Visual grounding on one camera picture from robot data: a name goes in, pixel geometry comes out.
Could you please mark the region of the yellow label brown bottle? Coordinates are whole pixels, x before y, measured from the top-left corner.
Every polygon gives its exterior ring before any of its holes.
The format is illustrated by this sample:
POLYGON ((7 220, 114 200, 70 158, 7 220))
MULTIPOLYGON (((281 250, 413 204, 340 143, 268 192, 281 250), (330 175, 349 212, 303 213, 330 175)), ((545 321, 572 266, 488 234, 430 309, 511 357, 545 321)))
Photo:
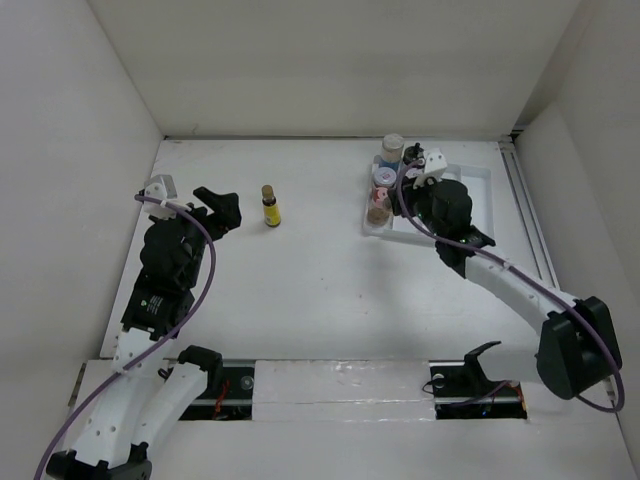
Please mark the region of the yellow label brown bottle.
POLYGON ((277 199, 271 185, 263 185, 261 188, 264 222, 271 228, 281 224, 281 215, 277 199))

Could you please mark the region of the pink lid spice jar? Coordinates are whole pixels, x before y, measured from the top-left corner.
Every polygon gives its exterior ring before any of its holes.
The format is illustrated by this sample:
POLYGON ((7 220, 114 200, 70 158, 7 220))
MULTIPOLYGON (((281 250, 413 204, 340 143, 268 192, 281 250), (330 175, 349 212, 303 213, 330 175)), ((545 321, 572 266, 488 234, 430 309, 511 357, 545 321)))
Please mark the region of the pink lid spice jar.
POLYGON ((373 187, 369 196, 369 206, 389 211, 392 209, 392 202, 389 198, 389 189, 386 187, 373 187))

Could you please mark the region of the white lid dark spice jar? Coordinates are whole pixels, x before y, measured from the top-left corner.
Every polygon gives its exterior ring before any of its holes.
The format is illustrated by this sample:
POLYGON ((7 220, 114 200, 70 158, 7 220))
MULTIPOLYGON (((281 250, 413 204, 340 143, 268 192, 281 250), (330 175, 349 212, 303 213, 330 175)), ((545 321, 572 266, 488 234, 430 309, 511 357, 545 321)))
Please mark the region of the white lid dark spice jar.
POLYGON ((389 190, 397 181, 397 172, 390 167, 379 166, 372 171, 371 181, 373 191, 378 189, 389 190))

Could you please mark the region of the blue label salt jar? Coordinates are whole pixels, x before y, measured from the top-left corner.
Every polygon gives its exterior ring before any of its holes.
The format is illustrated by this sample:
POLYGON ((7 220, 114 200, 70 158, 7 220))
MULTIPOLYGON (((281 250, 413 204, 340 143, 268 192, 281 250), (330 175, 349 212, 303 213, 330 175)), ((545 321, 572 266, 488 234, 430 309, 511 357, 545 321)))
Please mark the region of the blue label salt jar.
POLYGON ((380 167, 391 168, 397 171, 402 161, 404 151, 404 138, 396 133, 383 137, 380 149, 380 167))

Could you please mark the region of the black pepper grinder bottle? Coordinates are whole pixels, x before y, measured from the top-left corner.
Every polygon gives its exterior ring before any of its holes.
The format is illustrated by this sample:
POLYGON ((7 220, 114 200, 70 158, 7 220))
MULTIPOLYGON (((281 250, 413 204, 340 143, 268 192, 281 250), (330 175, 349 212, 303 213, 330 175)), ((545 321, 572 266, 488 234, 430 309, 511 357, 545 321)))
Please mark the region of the black pepper grinder bottle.
POLYGON ((415 193, 416 190, 412 186, 406 186, 402 188, 401 193, 398 195, 400 214, 404 218, 412 219, 416 216, 415 193))

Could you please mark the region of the white lid pepper jar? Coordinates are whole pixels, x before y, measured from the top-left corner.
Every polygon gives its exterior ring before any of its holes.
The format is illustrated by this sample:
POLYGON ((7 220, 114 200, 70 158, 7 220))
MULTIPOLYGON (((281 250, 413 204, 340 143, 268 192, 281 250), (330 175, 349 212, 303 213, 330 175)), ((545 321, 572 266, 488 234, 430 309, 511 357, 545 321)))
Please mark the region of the white lid pepper jar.
POLYGON ((424 172, 424 168, 423 167, 410 168, 405 173, 405 180, 406 181, 414 181, 417 177, 422 175, 423 172, 424 172))

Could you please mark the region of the black lid beige spice jar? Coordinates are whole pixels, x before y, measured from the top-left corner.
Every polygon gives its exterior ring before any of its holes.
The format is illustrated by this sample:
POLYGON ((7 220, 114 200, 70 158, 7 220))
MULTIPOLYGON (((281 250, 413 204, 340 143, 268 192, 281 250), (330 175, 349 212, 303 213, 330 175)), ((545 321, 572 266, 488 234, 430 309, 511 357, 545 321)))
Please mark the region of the black lid beige spice jar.
POLYGON ((424 149, 421 146, 421 143, 416 142, 415 144, 406 147, 403 152, 402 160, 405 165, 411 165, 416 162, 418 166, 423 166, 425 164, 425 158, 424 149))

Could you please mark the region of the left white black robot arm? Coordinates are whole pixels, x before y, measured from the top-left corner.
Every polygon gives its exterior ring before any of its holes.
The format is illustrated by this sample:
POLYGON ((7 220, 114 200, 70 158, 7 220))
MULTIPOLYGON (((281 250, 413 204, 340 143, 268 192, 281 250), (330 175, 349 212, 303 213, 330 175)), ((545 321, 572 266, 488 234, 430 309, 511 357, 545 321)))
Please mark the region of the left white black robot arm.
POLYGON ((215 241, 242 220, 237 194, 205 187, 193 194, 199 206, 177 204, 167 176, 154 178, 136 194, 152 224, 144 235, 142 267, 121 320, 111 374, 56 434, 64 436, 90 408, 80 436, 63 451, 49 446, 37 478, 148 479, 154 456, 186 409, 222 387, 222 356, 207 348, 191 345, 171 369, 161 369, 213 283, 209 273, 202 293, 193 295, 203 259, 214 260, 215 241))

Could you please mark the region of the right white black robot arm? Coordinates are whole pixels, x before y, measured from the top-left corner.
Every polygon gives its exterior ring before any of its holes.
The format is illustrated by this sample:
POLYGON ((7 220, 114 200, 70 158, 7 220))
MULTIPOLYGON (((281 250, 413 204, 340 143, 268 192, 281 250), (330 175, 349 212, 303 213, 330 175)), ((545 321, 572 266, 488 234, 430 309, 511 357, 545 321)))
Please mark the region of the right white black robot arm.
POLYGON ((395 214, 434 240, 440 260, 493 294, 536 332, 535 369, 551 393, 582 400, 586 390, 612 378, 617 400, 611 409, 621 410, 623 362, 606 303, 548 286, 504 258, 494 239, 472 224, 472 206, 467 187, 455 180, 404 180, 395 191, 395 214))

